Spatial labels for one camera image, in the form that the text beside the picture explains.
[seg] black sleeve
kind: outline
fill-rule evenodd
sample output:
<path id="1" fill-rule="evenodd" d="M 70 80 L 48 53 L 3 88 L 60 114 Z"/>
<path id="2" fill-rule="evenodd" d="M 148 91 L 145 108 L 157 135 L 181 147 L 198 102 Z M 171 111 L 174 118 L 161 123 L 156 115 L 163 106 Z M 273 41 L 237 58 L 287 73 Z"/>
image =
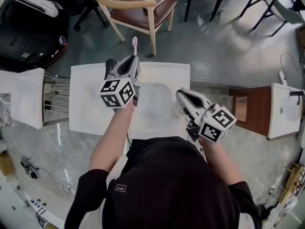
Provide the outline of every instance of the black sleeve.
<path id="1" fill-rule="evenodd" d="M 256 205 L 253 202 L 250 188 L 245 181 L 229 186 L 231 193 L 240 206 L 241 213 L 246 213 L 251 216 L 254 222 L 255 229 L 262 228 L 262 220 L 257 212 Z"/>
<path id="2" fill-rule="evenodd" d="M 105 170 L 90 170 L 79 179 L 74 202 L 65 222 L 65 229 L 77 229 L 85 214 L 97 210 L 106 197 L 106 178 L 109 172 Z"/>

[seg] wooden cabinet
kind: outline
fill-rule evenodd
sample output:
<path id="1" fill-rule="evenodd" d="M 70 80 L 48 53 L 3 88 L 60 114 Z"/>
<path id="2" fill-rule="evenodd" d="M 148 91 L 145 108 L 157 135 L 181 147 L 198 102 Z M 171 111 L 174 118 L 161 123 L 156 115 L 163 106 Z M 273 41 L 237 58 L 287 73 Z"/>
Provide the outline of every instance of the wooden cabinet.
<path id="1" fill-rule="evenodd" d="M 232 113 L 236 125 L 268 136 L 271 116 L 271 86 L 230 90 L 233 97 Z"/>

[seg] washbasin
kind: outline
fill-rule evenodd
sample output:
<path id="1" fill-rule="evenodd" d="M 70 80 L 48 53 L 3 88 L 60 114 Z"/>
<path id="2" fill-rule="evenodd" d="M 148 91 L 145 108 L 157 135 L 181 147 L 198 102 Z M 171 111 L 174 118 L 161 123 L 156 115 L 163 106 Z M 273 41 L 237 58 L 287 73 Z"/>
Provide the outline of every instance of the washbasin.
<path id="1" fill-rule="evenodd" d="M 138 107 L 132 117 L 132 131 L 141 132 L 142 127 L 151 131 L 164 131 L 175 115 L 173 112 L 173 96 L 171 89 L 160 83 L 139 84 L 140 98 Z"/>
<path id="2" fill-rule="evenodd" d="M 268 138 L 275 138 L 300 129 L 302 101 L 298 96 L 290 96 L 291 91 L 299 91 L 293 87 L 272 84 L 271 118 Z"/>
<path id="3" fill-rule="evenodd" d="M 291 122 L 298 121 L 299 105 L 296 104 L 298 96 L 288 96 L 279 105 L 279 113 Z"/>
<path id="4" fill-rule="evenodd" d="M 141 62 L 140 66 L 140 98 L 133 113 L 129 137 L 148 139 L 177 135 L 186 139 L 187 123 L 175 115 L 173 105 L 176 91 L 190 87 L 190 65 Z M 96 135 L 106 131 L 114 112 L 97 94 L 104 74 L 104 63 L 71 68 L 70 130 Z"/>

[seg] black t-shirt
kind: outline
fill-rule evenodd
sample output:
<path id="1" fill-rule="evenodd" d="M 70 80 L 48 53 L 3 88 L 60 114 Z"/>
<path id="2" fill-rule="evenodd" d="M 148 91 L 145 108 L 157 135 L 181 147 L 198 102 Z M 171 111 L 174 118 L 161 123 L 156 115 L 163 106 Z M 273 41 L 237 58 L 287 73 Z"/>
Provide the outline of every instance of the black t-shirt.
<path id="1" fill-rule="evenodd" d="M 65 229 L 77 229 L 104 198 L 104 229 L 237 229 L 240 213 L 251 216 L 255 229 L 262 227 L 246 182 L 227 186 L 190 142 L 134 140 L 127 157 L 108 190 L 104 170 L 80 177 Z"/>

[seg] white box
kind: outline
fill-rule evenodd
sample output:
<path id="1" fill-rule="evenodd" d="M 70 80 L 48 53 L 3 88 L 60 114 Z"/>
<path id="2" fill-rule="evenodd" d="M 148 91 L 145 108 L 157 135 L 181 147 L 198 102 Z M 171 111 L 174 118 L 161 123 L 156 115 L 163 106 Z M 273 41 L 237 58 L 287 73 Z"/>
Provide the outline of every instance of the white box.
<path id="1" fill-rule="evenodd" d="M 236 123 L 236 118 L 225 107 L 203 119 L 199 135 L 213 143 L 223 140 Z"/>
<path id="2" fill-rule="evenodd" d="M 108 108 L 124 108 L 133 99 L 135 90 L 129 78 L 104 80 L 98 94 Z"/>

